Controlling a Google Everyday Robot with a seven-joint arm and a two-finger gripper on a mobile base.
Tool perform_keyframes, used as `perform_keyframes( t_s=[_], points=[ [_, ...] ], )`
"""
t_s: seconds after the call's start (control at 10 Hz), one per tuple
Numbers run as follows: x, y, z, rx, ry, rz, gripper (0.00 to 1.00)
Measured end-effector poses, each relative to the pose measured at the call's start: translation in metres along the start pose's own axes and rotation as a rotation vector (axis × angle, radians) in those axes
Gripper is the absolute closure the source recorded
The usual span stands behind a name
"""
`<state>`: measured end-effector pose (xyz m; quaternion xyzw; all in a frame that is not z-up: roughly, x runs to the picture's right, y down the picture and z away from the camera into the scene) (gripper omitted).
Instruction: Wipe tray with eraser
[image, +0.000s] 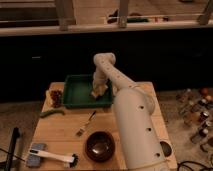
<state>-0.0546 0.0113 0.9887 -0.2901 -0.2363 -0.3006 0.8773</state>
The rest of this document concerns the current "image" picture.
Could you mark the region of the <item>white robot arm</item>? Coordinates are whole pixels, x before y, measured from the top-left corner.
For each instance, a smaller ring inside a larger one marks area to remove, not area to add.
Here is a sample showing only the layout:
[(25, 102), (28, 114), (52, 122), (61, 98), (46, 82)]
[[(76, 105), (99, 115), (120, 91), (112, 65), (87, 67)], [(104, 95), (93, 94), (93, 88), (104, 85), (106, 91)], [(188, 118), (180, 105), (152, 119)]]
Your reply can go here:
[(135, 81), (115, 67), (113, 53), (98, 53), (93, 57), (96, 70), (93, 74), (94, 98), (106, 91), (110, 80), (117, 88), (113, 112), (129, 171), (170, 171), (151, 115), (155, 110), (153, 98)]

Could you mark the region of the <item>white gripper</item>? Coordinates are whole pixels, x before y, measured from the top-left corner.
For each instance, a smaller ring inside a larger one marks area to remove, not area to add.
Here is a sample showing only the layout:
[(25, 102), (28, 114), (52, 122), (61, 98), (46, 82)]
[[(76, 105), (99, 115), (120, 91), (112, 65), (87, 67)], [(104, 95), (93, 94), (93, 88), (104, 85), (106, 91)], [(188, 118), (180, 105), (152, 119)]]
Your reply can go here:
[(96, 94), (104, 94), (108, 89), (107, 86), (108, 78), (98, 71), (93, 74), (93, 92)]

